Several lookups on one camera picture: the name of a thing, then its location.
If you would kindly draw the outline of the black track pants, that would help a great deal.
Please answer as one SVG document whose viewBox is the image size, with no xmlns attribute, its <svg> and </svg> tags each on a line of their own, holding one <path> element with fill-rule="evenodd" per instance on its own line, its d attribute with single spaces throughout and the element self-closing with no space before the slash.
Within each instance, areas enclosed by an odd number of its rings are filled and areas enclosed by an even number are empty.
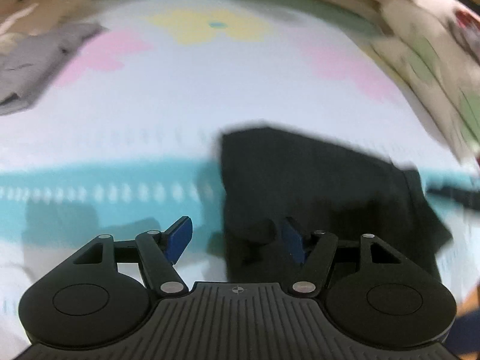
<svg viewBox="0 0 480 360">
<path fill-rule="evenodd" d="M 435 256 L 452 239 L 425 199 L 414 168 L 272 127 L 225 133 L 220 170 L 228 277 L 280 282 L 295 274 L 281 241 L 293 219 L 315 231 L 355 241 L 379 236 L 433 277 Z"/>
</svg>

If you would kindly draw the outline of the folded grey garment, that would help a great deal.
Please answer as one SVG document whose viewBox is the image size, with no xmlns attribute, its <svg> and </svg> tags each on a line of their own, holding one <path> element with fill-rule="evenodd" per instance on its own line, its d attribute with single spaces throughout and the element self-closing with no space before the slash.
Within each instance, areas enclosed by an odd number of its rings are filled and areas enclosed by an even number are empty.
<svg viewBox="0 0 480 360">
<path fill-rule="evenodd" d="M 19 41 L 1 57 L 1 114 L 29 108 L 78 49 L 102 31 L 97 23 L 69 23 Z"/>
</svg>

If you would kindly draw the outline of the patterned clothes pile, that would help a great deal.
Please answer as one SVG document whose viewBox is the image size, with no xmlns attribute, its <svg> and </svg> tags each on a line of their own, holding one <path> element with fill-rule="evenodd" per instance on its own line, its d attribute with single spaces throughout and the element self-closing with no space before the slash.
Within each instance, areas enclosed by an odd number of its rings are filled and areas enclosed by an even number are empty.
<svg viewBox="0 0 480 360">
<path fill-rule="evenodd" d="M 479 36 L 480 24 L 478 19 L 464 9 L 456 8 L 453 12 L 455 16 L 454 23 L 457 29 L 471 36 Z"/>
</svg>

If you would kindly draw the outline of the floral folded quilt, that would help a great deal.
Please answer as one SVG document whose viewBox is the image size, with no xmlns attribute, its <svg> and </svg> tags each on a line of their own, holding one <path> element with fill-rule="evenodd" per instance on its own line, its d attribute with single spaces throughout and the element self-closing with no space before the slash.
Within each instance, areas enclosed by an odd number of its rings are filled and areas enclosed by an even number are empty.
<svg viewBox="0 0 480 360">
<path fill-rule="evenodd" d="M 479 65 L 442 22 L 408 0 L 380 8 L 392 31 L 375 53 L 409 85 L 459 162 L 479 159 Z"/>
</svg>

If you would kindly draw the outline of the floral bed blanket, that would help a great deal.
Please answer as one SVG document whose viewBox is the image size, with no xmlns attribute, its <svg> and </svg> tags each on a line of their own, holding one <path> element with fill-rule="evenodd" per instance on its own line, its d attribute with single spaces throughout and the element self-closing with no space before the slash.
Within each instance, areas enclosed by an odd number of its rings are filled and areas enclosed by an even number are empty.
<svg viewBox="0 0 480 360">
<path fill-rule="evenodd" d="M 93 237 L 128 240 L 187 215 L 187 284 L 228 281 L 221 143 L 276 128 L 375 158 L 354 181 L 383 186 L 407 228 L 389 166 L 424 188 L 479 187 L 411 89 L 371 51 L 379 28 L 318 0 L 94 0 L 99 24 L 18 110 L 1 116 L 1 357 L 29 340 L 23 293 Z"/>
</svg>

